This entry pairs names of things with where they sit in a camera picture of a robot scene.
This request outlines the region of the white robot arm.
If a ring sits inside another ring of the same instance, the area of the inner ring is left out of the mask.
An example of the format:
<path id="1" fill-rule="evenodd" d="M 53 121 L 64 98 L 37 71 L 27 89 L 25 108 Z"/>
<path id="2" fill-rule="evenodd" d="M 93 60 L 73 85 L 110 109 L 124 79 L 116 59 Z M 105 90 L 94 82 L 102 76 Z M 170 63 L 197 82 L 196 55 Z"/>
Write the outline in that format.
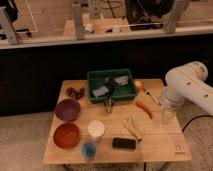
<path id="1" fill-rule="evenodd" d="M 207 77 L 207 67 L 198 61 L 169 70 L 165 75 L 167 86 L 160 96 L 162 103 L 177 109 L 189 99 L 213 116 L 213 87 L 205 83 Z"/>

